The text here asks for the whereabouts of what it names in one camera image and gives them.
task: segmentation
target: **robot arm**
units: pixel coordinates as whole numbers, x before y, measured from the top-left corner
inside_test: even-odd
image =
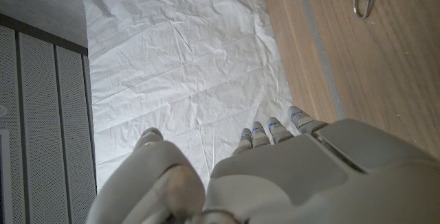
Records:
[[[181,151],[146,130],[99,192],[88,223],[440,223],[440,163],[355,120],[288,110],[245,128],[207,192]]]

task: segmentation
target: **blue marking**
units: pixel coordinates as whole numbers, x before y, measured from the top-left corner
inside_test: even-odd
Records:
[[[298,114],[298,113],[302,113],[303,111],[300,111],[300,112],[297,112],[297,113],[294,113],[294,114],[292,114],[290,117],[294,117],[296,114]]]

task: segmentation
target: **wooden table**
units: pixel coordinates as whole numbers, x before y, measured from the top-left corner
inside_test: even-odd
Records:
[[[266,0],[294,103],[349,117],[440,159],[440,0]]]

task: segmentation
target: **white paper sheet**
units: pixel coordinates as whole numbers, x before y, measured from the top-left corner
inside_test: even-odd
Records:
[[[98,190],[157,127],[203,183],[292,104],[264,0],[83,0]]]

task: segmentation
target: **robot finger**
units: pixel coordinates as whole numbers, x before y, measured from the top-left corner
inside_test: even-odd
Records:
[[[134,150],[149,143],[149,142],[161,142],[164,137],[157,128],[151,127],[142,132],[139,140],[137,141]]]
[[[254,148],[262,145],[270,145],[269,138],[264,131],[263,125],[256,121],[252,125],[252,145]]]
[[[252,133],[250,129],[244,128],[241,131],[239,146],[234,150],[232,155],[238,155],[243,151],[247,151],[252,148]]]
[[[290,121],[295,125],[301,134],[312,134],[320,128],[328,125],[326,122],[314,120],[298,107],[291,106],[287,110]]]
[[[275,144],[284,142],[294,136],[275,117],[270,117],[267,121],[267,125],[269,126],[269,132]]]

